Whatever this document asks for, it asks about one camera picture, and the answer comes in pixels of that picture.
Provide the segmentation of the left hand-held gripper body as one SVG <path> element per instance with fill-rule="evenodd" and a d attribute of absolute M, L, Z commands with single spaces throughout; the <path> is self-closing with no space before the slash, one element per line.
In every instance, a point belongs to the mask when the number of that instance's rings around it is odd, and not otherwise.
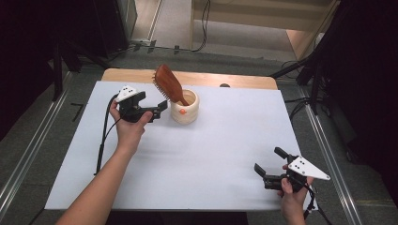
<path fill-rule="evenodd" d="M 133 96 L 139 93 L 139 91 L 131 86 L 125 85 L 119 91 L 115 98 L 115 102 L 118 104 L 118 120 L 122 119 L 127 122 L 136 123 L 146 112 L 152 112 L 152 116 L 149 122 L 152 123 L 155 119 L 160 119 L 161 114 L 157 112 L 158 105 L 156 107 L 143 108 L 139 105 L 139 102 L 133 101 Z"/>

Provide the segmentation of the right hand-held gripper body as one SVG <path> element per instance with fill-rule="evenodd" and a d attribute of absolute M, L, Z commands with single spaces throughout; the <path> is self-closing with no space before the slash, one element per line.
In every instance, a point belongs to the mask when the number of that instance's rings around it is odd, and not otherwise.
<path fill-rule="evenodd" d="M 330 176 L 302 156 L 287 157 L 287 170 L 281 175 L 263 175 L 265 189 L 282 190 L 282 179 L 287 178 L 294 192 L 299 192 L 307 185 L 307 178 L 330 180 Z"/>

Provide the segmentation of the brown wooden hairbrush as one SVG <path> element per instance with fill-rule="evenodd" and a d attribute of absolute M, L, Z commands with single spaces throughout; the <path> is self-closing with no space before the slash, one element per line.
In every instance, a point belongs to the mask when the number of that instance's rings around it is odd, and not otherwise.
<path fill-rule="evenodd" d="M 167 99 L 174 103 L 181 102 L 184 106 L 189 106 L 188 101 L 183 97 L 180 82 L 167 65 L 158 66 L 153 77 L 153 83 Z"/>

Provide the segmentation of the cream ceramic cup orange beak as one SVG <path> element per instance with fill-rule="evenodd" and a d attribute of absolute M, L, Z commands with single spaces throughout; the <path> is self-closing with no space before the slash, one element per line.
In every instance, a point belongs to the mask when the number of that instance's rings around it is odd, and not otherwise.
<path fill-rule="evenodd" d="M 172 102 L 171 116 L 180 125 L 188 125 L 198 117 L 200 98 L 190 89 L 183 90 L 183 97 L 189 105 L 184 106 L 180 101 Z"/>

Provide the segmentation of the person's left hand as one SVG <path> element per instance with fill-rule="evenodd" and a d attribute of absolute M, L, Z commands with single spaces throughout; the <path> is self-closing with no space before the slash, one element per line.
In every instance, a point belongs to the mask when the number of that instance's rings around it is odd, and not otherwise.
<path fill-rule="evenodd" d="M 110 115 L 115 120 L 117 133 L 116 152 L 132 157 L 138 149 L 139 142 L 145 132 L 145 125 L 152 118 L 152 112 L 145 112 L 136 123 L 131 123 L 121 118 L 117 109 L 118 103 L 114 100 L 110 106 Z"/>

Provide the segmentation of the person's right hand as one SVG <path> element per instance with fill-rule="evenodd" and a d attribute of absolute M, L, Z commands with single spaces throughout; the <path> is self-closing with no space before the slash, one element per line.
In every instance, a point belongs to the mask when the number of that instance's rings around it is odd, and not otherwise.
<path fill-rule="evenodd" d="M 308 189 L 303 187 L 300 191 L 294 192 L 291 182 L 287 178 L 282 179 L 282 189 L 278 195 L 282 198 L 281 212 L 283 217 L 303 217 L 304 218 L 304 201 L 306 199 Z"/>

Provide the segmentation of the white board sheet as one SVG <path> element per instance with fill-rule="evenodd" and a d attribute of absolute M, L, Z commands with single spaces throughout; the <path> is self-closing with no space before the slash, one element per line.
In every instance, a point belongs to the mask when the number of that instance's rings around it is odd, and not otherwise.
<path fill-rule="evenodd" d="M 111 97 L 126 82 L 97 82 L 45 209 L 67 209 L 93 179 Z M 180 125 L 170 108 L 145 126 L 113 208 L 116 210 L 279 210 L 259 164 L 280 175 L 276 146 L 301 155 L 280 90 L 186 86 L 200 99 L 195 121 Z"/>

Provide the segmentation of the dark metal cabinet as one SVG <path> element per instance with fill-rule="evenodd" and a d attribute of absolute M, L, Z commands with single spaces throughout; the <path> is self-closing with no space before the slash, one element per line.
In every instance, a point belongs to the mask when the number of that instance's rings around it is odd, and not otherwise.
<path fill-rule="evenodd" d="M 99 20 L 99 54 L 126 50 L 137 21 L 135 0 L 94 0 Z"/>

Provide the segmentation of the black tripod stand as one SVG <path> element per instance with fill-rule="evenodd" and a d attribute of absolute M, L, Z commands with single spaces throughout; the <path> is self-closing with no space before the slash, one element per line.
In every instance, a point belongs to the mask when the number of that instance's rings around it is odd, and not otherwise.
<path fill-rule="evenodd" d="M 299 86 L 302 86 L 306 85 L 309 80 L 313 80 L 311 94 L 305 100 L 305 102 L 310 106 L 315 115 L 317 115 L 317 95 L 321 80 L 322 69 L 324 66 L 324 52 L 325 49 L 328 47 L 331 38 L 332 33 L 330 31 L 326 32 L 308 56 L 270 75 L 270 78 L 277 79 L 295 69 L 301 68 L 301 71 L 296 78 L 296 83 Z"/>

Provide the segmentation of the light wooden shelf unit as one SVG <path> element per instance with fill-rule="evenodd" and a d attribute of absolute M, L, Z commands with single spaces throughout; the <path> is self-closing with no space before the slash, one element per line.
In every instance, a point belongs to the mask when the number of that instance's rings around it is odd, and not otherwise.
<path fill-rule="evenodd" d="M 190 43 L 193 22 L 202 18 L 210 1 L 211 22 L 284 29 L 298 60 L 312 52 L 320 33 L 326 32 L 341 0 L 190 0 Z"/>

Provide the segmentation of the silver metal floor rail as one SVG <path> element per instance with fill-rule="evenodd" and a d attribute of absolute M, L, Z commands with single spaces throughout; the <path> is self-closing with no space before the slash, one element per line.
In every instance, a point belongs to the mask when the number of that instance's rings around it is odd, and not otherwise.
<path fill-rule="evenodd" d="M 59 98 L 53 101 L 48 107 L 43 119 L 41 120 L 36 132 L 34 133 L 29 144 L 25 148 L 18 164 L 13 170 L 10 178 L 6 181 L 4 186 L 0 190 L 0 221 L 5 217 L 9 206 L 11 205 L 18 189 L 20 188 L 28 170 L 30 169 L 35 157 L 45 140 L 47 133 L 52 127 L 55 118 L 59 114 L 65 99 L 69 93 L 69 87 L 74 80 L 75 74 L 68 72 L 62 80 L 64 89 L 61 92 Z"/>
<path fill-rule="evenodd" d="M 319 116 L 314 113 L 310 106 L 306 107 L 306 113 L 314 130 L 324 160 L 326 161 L 331 181 L 336 189 L 339 202 L 343 207 L 349 225 L 363 225 L 358 208 L 337 164 L 329 140 L 319 120 Z"/>

